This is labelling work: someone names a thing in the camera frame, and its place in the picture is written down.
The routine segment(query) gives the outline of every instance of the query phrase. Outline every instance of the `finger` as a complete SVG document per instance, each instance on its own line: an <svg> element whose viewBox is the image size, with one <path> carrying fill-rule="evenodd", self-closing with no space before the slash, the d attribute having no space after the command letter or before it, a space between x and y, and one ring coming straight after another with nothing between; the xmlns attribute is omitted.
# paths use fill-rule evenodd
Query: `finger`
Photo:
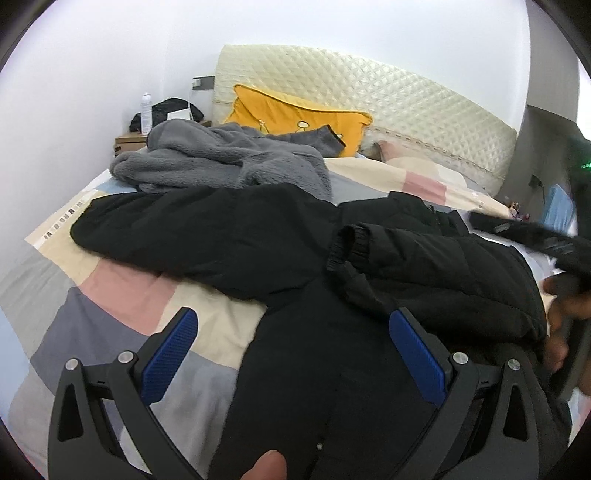
<svg viewBox="0 0 591 480"><path fill-rule="evenodd" d="M277 450L269 450L256 461L254 467L242 475L241 480L287 480L285 457Z"/></svg>
<svg viewBox="0 0 591 480"><path fill-rule="evenodd" d="M567 297L559 300L561 310L564 315L568 315L579 320L585 320L591 317L591 292Z"/></svg>
<svg viewBox="0 0 591 480"><path fill-rule="evenodd" d="M544 365L551 371L559 370L568 355L569 347L560 335L551 335L546 339Z"/></svg>
<svg viewBox="0 0 591 480"><path fill-rule="evenodd" d="M550 295L556 295L557 293L556 293L554 277L545 278L544 281L542 282L542 288L544 289L544 291L546 293L549 293Z"/></svg>
<svg viewBox="0 0 591 480"><path fill-rule="evenodd" d="M573 274L562 272L546 278L542 283L542 288L550 295L570 297L579 292L580 279Z"/></svg>
<svg viewBox="0 0 591 480"><path fill-rule="evenodd" d="M579 378L579 388L585 395L591 395L591 357L587 359L581 378Z"/></svg>
<svg viewBox="0 0 591 480"><path fill-rule="evenodd" d="M562 320L564 319L565 315L563 303L564 299L555 299L550 304L550 308L548 309L547 313L548 324L550 325L550 334L555 333L556 330L558 330L562 325Z"/></svg>

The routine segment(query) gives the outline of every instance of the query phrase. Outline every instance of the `blue gripper pad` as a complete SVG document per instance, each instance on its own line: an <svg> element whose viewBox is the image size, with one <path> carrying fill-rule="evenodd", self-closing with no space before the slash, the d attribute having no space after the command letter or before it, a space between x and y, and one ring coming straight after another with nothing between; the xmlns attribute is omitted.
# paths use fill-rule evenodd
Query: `blue gripper pad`
<svg viewBox="0 0 591 480"><path fill-rule="evenodd" d="M142 371L140 396L144 405L162 400L197 337L197 314L191 309L181 309L177 315L182 315L182 318L176 322Z"/></svg>
<svg viewBox="0 0 591 480"><path fill-rule="evenodd" d="M421 396L440 408L447 396L447 388L446 376L439 363L400 310L390 315L388 329Z"/></svg>

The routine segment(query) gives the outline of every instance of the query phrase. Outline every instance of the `white bottle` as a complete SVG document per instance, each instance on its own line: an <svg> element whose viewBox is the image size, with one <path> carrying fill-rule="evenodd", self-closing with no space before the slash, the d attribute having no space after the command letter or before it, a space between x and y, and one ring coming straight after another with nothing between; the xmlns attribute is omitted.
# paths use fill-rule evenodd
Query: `white bottle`
<svg viewBox="0 0 591 480"><path fill-rule="evenodd" d="M142 135L148 135L150 130L152 130L152 97L148 92L142 97L140 117L142 122Z"/></svg>

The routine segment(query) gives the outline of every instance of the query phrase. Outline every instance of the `black puffer jacket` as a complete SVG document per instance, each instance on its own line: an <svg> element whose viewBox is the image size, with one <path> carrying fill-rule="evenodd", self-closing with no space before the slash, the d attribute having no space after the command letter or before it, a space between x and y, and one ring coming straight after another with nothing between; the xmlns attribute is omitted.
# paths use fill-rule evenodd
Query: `black puffer jacket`
<svg viewBox="0 0 591 480"><path fill-rule="evenodd" d="M435 412L389 339L384 314L396 306L477 362L518 358L542 475L566 449L568 414L534 375L545 318L529 268L417 197L335 207L287 184L120 194L94 200L72 238L267 304L210 480L240 478L270 449L292 480L389 478Z"/></svg>

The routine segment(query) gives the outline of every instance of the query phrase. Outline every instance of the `jacket cuff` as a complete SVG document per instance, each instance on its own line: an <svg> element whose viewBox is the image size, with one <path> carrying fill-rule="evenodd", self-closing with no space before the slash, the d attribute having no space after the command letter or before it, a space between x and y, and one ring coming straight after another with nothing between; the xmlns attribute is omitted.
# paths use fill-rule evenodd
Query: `jacket cuff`
<svg viewBox="0 0 591 480"><path fill-rule="evenodd" d="M343 142L339 137L337 137L335 131L332 130L330 125L320 127L320 130L323 133L322 137L324 139L324 142L326 143L326 146L332 151L334 151L333 156L336 157L337 155L339 155L347 146L345 142Z"/></svg>
<svg viewBox="0 0 591 480"><path fill-rule="evenodd" d="M369 231L360 225L346 225L330 247L326 261L328 271L335 271L338 266L349 262L355 270L365 271L369 257Z"/></svg>

